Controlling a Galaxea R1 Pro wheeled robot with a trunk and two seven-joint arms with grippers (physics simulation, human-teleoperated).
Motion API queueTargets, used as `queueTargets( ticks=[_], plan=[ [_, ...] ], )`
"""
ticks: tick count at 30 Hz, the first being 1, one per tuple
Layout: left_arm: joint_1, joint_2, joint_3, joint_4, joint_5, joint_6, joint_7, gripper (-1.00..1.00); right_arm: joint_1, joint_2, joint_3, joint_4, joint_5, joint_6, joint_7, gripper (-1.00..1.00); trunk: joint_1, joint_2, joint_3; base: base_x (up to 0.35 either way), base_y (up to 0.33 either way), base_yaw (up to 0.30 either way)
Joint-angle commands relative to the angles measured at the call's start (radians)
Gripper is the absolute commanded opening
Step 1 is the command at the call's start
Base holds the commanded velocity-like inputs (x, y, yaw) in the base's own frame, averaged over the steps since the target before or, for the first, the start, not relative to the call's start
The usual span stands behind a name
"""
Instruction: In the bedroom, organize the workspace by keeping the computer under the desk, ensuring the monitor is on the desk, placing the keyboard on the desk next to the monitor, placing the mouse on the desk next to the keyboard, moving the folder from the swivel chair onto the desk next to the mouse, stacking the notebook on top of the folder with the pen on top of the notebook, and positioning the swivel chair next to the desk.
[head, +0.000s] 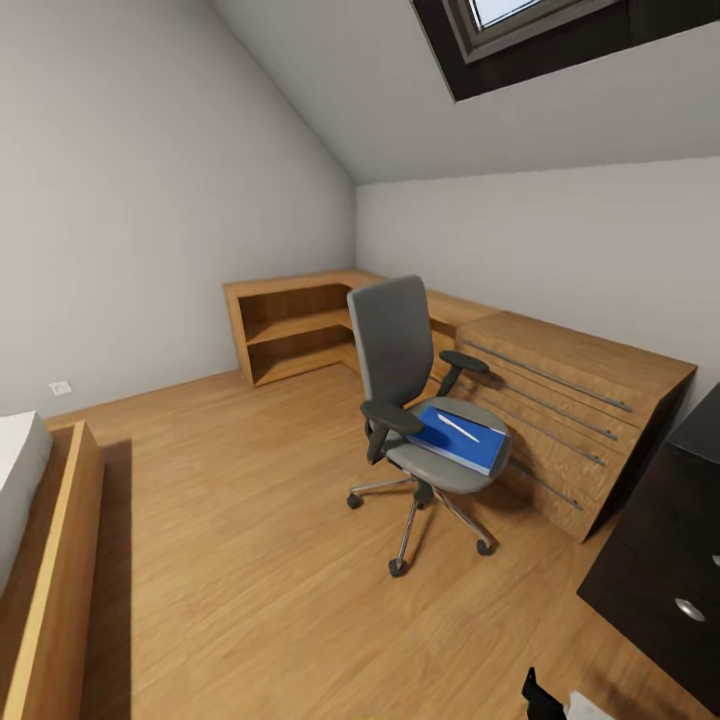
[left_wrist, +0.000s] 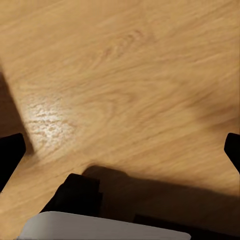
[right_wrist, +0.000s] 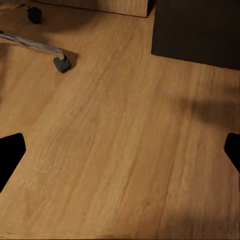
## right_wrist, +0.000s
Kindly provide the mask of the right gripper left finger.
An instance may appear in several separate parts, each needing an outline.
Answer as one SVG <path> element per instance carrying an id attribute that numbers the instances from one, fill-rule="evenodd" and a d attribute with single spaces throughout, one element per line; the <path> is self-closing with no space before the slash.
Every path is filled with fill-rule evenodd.
<path id="1" fill-rule="evenodd" d="M 22 133 L 0 138 L 0 193 L 26 152 Z"/>

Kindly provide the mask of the swivel chair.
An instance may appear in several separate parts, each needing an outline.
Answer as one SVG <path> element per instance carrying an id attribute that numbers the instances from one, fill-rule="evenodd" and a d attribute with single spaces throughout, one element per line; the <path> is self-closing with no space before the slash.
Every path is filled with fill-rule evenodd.
<path id="1" fill-rule="evenodd" d="M 15 8 L 21 7 L 24 5 L 28 12 L 28 18 L 34 24 L 39 24 L 41 21 L 42 12 L 37 8 L 30 8 L 27 1 L 31 0 L 8 0 L 0 1 L 0 13 L 6 13 Z M 39 52 L 53 53 L 57 57 L 55 59 L 55 67 L 61 72 L 64 73 L 66 69 L 71 68 L 71 63 L 65 55 L 62 55 L 62 49 L 56 48 L 54 46 L 49 46 L 44 43 L 39 43 L 37 41 L 32 41 L 29 39 L 17 37 L 14 35 L 6 34 L 0 32 L 0 42 L 6 43 L 7 45 L 14 45 L 18 47 L 29 48 Z"/>

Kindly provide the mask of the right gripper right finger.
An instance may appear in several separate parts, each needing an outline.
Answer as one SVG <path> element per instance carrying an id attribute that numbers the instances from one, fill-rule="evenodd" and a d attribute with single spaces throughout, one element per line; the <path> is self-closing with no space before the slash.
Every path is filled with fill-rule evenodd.
<path id="1" fill-rule="evenodd" d="M 240 173 L 240 135 L 229 133 L 227 135 L 224 151 Z"/>

